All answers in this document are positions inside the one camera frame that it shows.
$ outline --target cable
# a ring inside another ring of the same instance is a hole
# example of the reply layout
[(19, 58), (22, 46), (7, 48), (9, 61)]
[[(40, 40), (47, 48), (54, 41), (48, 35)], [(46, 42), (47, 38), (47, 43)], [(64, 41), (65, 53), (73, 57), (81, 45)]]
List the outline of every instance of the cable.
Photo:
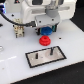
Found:
[(12, 24), (14, 24), (14, 25), (26, 26), (26, 27), (29, 27), (29, 26), (36, 27), (35, 21), (32, 21), (32, 22), (30, 22), (30, 23), (26, 23), (26, 24), (19, 24), (19, 23), (13, 22), (13, 21), (11, 21), (10, 19), (8, 19), (8, 18), (1, 12), (1, 10), (0, 10), (0, 14), (1, 14), (1, 16), (2, 16), (5, 20), (7, 20), (8, 22), (10, 22), (10, 23), (12, 23)]

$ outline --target rectangular cutout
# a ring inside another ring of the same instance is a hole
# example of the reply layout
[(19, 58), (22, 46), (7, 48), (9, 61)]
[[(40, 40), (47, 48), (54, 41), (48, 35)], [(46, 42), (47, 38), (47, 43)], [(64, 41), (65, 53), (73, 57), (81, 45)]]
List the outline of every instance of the rectangular cutout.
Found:
[(58, 46), (26, 53), (26, 58), (30, 68), (66, 59)]

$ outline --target metal component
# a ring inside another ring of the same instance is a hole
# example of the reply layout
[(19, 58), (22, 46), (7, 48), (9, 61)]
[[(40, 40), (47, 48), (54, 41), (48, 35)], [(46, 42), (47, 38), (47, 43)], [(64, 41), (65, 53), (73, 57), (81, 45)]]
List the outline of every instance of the metal component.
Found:
[(1, 51), (3, 51), (3, 50), (4, 50), (4, 49), (3, 49), (3, 47), (2, 47), (2, 46), (0, 46), (0, 52), (1, 52)]
[(38, 15), (36, 16), (37, 28), (44, 27), (47, 25), (55, 25), (60, 22), (60, 15), (57, 13), (57, 16), (52, 20), (48, 15)]
[(50, 55), (53, 55), (54, 48), (51, 48)]
[[(14, 21), (17, 23), (22, 23), (20, 19), (15, 19)], [(23, 26), (14, 25), (13, 27), (14, 27), (14, 31), (16, 34), (16, 38), (24, 36), (24, 27)]]
[(54, 10), (46, 9), (45, 12), (51, 18), (55, 18), (58, 15), (58, 9)]
[(26, 54), (30, 67), (32, 68), (45, 63), (63, 60), (66, 58), (63, 55), (62, 51), (60, 51), (59, 47), (54, 47), (52, 56), (50, 55), (50, 52), (51, 48)]

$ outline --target white base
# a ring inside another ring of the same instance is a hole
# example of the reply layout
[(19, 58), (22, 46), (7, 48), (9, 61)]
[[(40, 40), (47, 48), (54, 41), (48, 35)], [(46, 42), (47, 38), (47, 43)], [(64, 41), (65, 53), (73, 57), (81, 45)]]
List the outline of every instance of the white base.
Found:
[[(84, 32), (70, 20), (58, 25), (57, 32), (49, 36), (52, 42), (47, 47), (39, 44), (41, 36), (37, 36), (33, 28), (25, 28), (25, 37), (16, 38), (12, 24), (0, 16), (1, 22), (4, 26), (0, 28), (0, 46), (4, 50), (0, 52), (0, 84), (13, 83), (84, 61)], [(29, 67), (25, 53), (53, 46), (59, 46), (67, 59), (36, 68)]]

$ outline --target white machine housing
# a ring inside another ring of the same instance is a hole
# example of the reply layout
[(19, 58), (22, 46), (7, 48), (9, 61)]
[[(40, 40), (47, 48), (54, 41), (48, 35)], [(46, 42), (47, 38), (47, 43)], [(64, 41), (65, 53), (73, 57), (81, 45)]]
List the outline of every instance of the white machine housing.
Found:
[[(75, 13), (76, 0), (64, 0), (64, 3), (59, 6), (59, 14), (61, 20), (70, 19)], [(28, 23), (35, 20), (35, 16), (45, 14), (45, 6), (29, 6), (25, 1), (22, 2), (21, 17), (23, 23)]]

